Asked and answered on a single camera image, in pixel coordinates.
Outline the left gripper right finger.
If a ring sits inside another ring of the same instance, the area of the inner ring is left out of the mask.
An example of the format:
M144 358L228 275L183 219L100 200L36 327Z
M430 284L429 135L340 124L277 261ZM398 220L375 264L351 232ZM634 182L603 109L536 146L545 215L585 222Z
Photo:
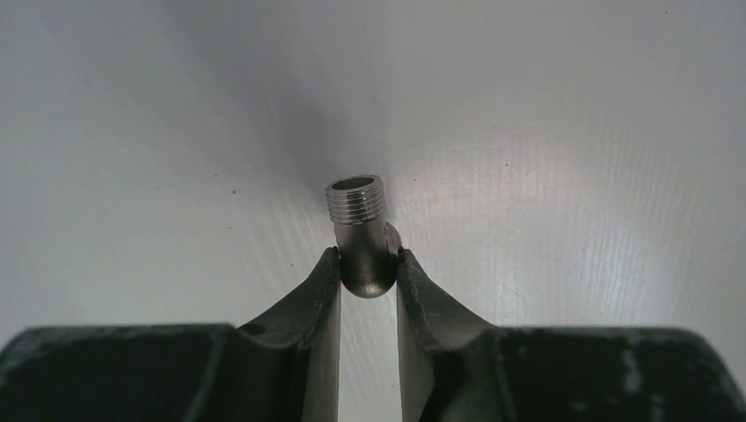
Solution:
M405 421L742 421L745 399L698 334L490 324L399 251Z

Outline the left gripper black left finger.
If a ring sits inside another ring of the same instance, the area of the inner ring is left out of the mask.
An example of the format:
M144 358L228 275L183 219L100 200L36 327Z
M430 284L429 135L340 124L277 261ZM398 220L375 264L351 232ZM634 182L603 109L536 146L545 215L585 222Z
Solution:
M4 421L334 421L340 262L241 326L49 326L1 352Z

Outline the silver metal faucet fitting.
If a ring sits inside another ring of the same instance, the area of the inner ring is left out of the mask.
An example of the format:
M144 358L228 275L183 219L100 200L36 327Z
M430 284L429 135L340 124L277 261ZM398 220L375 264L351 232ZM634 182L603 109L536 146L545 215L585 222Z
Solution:
M340 255L340 279L364 299L384 295L397 279L401 238L386 221L383 180L357 175L332 182L325 189L328 214Z

